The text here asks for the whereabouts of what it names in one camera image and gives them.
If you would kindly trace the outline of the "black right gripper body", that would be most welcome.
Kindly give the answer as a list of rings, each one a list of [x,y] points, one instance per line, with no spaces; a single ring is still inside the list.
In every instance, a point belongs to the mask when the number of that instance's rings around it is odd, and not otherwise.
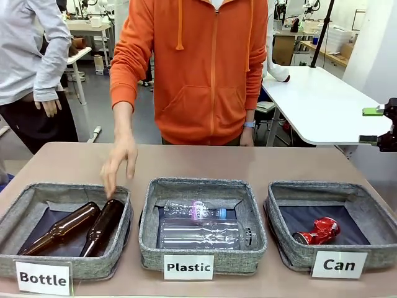
[[[396,102],[397,98],[390,98],[383,109],[383,115],[392,121],[392,126],[389,132],[378,137],[377,147],[381,152],[396,152]]]

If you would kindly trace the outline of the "grey person's hand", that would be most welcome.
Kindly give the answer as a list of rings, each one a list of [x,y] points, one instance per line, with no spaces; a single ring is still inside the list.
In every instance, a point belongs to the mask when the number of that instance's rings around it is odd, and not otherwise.
[[[61,102],[59,99],[44,102],[35,101],[35,107],[38,110],[43,108],[47,117],[49,118],[56,116],[58,111],[62,110]]]

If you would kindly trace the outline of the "orange person's left hand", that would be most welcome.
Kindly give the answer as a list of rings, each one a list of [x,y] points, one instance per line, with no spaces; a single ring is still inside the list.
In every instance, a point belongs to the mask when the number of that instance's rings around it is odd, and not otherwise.
[[[240,137],[240,146],[253,147],[254,146],[254,128],[245,127]]]

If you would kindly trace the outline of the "orange person's right hand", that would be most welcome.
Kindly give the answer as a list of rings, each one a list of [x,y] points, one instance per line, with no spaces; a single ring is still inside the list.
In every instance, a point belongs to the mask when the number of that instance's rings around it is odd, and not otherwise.
[[[125,175],[132,179],[135,174],[138,148],[133,137],[117,139],[108,159],[105,161],[100,176],[104,184],[105,195],[108,200],[113,196],[117,186],[117,172],[123,161],[127,162]]]

